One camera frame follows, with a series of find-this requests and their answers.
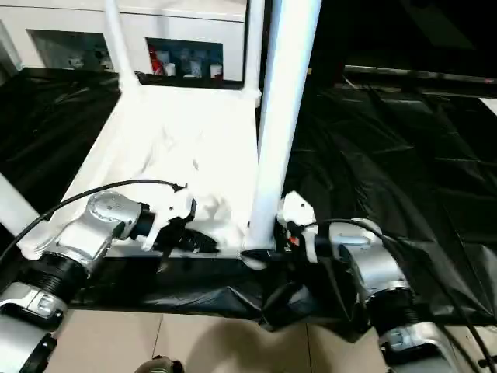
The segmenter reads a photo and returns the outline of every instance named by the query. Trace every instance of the red bottle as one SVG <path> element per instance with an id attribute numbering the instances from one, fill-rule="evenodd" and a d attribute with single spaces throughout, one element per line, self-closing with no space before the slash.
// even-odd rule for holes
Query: red bottle
<path id="1" fill-rule="evenodd" d="M 162 63 L 157 58 L 155 53 L 155 48 L 153 46 L 148 46 L 148 53 L 150 54 L 150 62 L 152 63 L 152 72 L 154 75 L 164 75 L 164 68 L 162 68 Z"/>

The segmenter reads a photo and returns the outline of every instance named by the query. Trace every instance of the robotic arm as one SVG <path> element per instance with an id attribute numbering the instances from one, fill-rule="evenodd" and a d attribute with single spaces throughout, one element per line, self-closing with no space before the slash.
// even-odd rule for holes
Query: robotic arm
<path id="1" fill-rule="evenodd" d="M 416 301 L 404 273 L 380 239 L 381 229 L 372 221 L 353 219 L 318 227 L 312 224 L 314 210 L 296 192 L 282 200 L 277 218 L 286 229 L 287 251 L 303 253 L 312 263 L 331 256 L 347 265 L 360 303 L 380 336 L 378 345 L 385 362 L 393 371 L 470 371 L 463 356 L 431 322 L 427 305 Z"/>
<path id="2" fill-rule="evenodd" d="M 53 332 L 114 239 L 136 239 L 139 235 L 155 239 L 158 230 L 168 225 L 181 244 L 178 231 L 193 220 L 196 203 L 182 190 L 176 195 L 184 208 L 174 211 L 171 207 L 162 219 L 156 219 L 149 206 L 117 192 L 105 191 L 90 197 L 83 214 L 50 240 L 41 258 L 30 261 L 0 295 L 1 373 L 37 373 L 45 369 L 57 344 Z M 144 246 L 150 249 L 150 241 L 146 240 Z"/>

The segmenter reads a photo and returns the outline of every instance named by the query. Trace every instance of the black tarp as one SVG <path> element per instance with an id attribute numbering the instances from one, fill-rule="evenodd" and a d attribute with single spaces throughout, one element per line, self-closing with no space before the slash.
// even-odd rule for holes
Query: black tarp
<path id="1" fill-rule="evenodd" d="M 0 88 L 0 172 L 35 208 L 57 203 L 117 98 L 115 75 L 26 69 Z M 399 261 L 439 321 L 460 322 L 419 253 L 472 321 L 493 323 L 496 126 L 478 99 L 307 87 L 285 191 L 299 191 L 318 219 L 367 217 L 403 238 Z M 12 258 L 0 274 L 18 265 Z M 253 271 L 235 260 L 107 259 L 72 306 L 223 315 L 267 329 L 324 322 L 347 337 L 364 327 L 337 263 Z"/>

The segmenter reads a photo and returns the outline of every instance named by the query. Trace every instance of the beige floor tile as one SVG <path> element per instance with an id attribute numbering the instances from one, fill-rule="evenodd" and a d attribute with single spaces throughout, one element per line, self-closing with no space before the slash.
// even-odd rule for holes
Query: beige floor tile
<path id="1" fill-rule="evenodd" d="M 348 343 L 329 330 L 308 326 L 312 373 L 385 373 L 387 367 L 370 330 L 355 343 Z"/>
<path id="2" fill-rule="evenodd" d="M 162 315 L 74 311 L 47 373 L 133 373 L 154 351 Z"/>
<path id="3" fill-rule="evenodd" d="M 497 328 L 489 326 L 486 328 L 477 327 L 476 329 L 479 332 L 483 343 L 487 347 L 488 352 L 492 356 L 497 355 Z M 469 358 L 472 359 L 472 361 L 478 366 L 478 361 L 484 357 L 469 329 L 466 326 L 448 326 L 447 330 L 459 342 L 460 346 L 464 348 Z M 462 364 L 466 364 L 465 360 L 461 356 L 459 356 L 459 359 Z M 480 370 L 483 372 L 490 371 L 488 368 L 480 368 Z"/>
<path id="4" fill-rule="evenodd" d="M 186 373 L 310 373 L 305 325 L 269 333 L 253 322 L 163 315 L 155 354 Z"/>

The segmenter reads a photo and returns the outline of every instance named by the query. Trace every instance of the white tube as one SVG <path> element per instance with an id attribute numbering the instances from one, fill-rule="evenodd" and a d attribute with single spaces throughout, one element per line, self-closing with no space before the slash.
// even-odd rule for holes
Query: white tube
<path id="1" fill-rule="evenodd" d="M 117 59 L 117 61 L 114 61 L 114 64 L 117 66 L 117 71 L 119 72 L 119 87 L 121 92 L 123 92 L 125 90 L 124 87 L 134 88 L 139 83 L 127 54 L 126 41 L 124 39 L 116 0 L 106 0 L 105 10 L 107 28 L 110 35 L 110 40 L 107 43 L 109 44 L 109 49 L 113 51 Z"/>
<path id="2" fill-rule="evenodd" d="M 262 32 L 264 27 L 264 1 L 250 0 L 248 14 L 247 57 L 245 63 L 245 91 L 256 96 L 259 106 L 259 76 L 261 70 Z"/>
<path id="3" fill-rule="evenodd" d="M 320 8 L 321 0 L 275 0 L 273 5 L 249 247 L 273 243 Z"/>
<path id="4" fill-rule="evenodd" d="M 36 210 L 0 173 L 0 224 L 12 235 L 18 235 L 29 223 L 38 218 Z M 27 259 L 38 259 L 43 244 L 50 239 L 46 221 L 38 224 L 17 246 Z"/>

